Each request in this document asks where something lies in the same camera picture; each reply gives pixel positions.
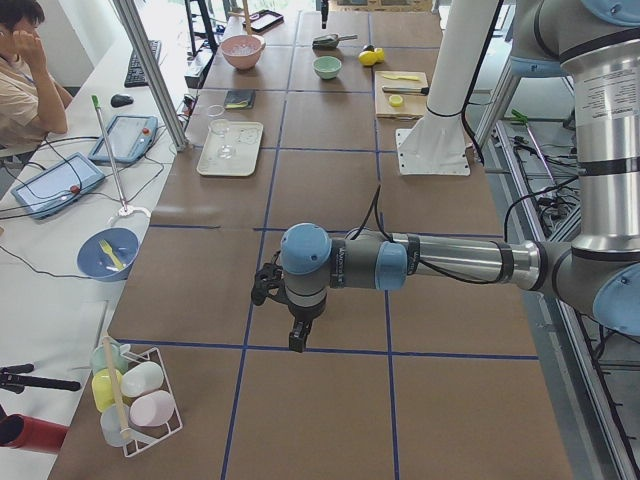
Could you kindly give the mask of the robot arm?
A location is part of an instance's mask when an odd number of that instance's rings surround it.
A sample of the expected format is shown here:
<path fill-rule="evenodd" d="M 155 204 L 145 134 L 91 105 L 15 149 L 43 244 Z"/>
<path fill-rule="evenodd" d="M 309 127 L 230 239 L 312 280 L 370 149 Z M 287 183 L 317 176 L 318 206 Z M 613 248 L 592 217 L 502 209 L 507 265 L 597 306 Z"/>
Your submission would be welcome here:
<path fill-rule="evenodd" d="M 639 332 L 639 5 L 521 1 L 511 58 L 575 88 L 581 230 L 570 242 L 473 241 L 381 230 L 333 238 L 302 223 L 281 241 L 277 298 L 305 349 L 330 288 L 396 290 L 413 274 L 512 283 L 553 296 L 627 335 Z"/>

